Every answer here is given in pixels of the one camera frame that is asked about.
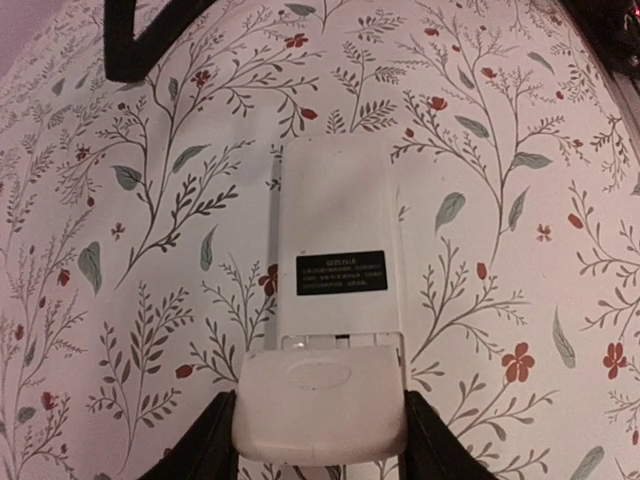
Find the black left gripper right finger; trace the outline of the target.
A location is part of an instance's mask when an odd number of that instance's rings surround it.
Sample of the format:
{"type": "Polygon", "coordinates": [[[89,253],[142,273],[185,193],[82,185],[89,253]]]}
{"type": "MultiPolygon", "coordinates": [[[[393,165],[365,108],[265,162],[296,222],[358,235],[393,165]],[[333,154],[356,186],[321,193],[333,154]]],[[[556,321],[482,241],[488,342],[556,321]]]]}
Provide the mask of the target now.
{"type": "Polygon", "coordinates": [[[493,474],[473,458],[419,392],[406,390],[404,406],[403,479],[493,480],[493,474]]]}

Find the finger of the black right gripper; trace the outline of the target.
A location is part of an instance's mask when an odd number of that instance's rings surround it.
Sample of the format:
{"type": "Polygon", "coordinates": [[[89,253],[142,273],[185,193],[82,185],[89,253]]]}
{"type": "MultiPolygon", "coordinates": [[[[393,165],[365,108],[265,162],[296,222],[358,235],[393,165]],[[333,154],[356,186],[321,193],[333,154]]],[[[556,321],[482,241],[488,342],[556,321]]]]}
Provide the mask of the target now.
{"type": "Polygon", "coordinates": [[[107,80],[143,81],[182,33],[214,0],[169,1],[146,29],[134,33],[136,0],[105,0],[103,58],[107,80]]]}

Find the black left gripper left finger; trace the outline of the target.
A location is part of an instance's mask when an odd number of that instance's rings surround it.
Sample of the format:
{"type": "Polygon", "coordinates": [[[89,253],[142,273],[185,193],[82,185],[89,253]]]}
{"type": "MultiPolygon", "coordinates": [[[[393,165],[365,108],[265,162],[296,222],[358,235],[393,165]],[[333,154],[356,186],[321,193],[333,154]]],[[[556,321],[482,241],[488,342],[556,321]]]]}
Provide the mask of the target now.
{"type": "Polygon", "coordinates": [[[234,391],[209,403],[171,451],[140,480],[236,480],[238,452],[232,445],[234,391]]]}

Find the white battery cover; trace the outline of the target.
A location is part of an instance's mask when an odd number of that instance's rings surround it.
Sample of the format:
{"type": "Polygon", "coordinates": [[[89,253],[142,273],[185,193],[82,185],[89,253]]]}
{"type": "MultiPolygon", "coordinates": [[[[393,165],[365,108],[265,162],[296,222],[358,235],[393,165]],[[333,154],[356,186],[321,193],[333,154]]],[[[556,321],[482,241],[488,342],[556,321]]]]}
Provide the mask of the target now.
{"type": "Polygon", "coordinates": [[[232,443],[252,461],[322,467],[401,454],[401,368],[387,345],[249,355],[236,390],[232,443]]]}

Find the white red remote control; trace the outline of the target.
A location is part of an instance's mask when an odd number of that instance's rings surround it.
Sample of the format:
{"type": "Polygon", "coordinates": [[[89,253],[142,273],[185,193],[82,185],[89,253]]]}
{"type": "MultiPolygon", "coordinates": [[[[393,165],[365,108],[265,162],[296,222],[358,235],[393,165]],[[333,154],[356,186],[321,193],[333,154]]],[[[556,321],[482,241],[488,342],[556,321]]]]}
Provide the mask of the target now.
{"type": "Polygon", "coordinates": [[[284,148],[277,342],[397,334],[405,312],[396,176],[384,134],[299,138],[284,148]]]}

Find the floral patterned table mat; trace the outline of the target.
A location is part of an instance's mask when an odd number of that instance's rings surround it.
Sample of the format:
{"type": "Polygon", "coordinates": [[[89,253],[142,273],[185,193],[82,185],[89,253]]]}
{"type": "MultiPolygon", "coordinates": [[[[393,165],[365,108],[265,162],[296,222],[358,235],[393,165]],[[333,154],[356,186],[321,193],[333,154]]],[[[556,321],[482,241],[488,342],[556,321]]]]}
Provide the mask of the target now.
{"type": "Polygon", "coordinates": [[[499,479],[639,475],[639,136],[560,1],[217,1],[1,80],[1,475],[133,479],[284,325],[287,143],[391,177],[407,383],[499,479]]]}

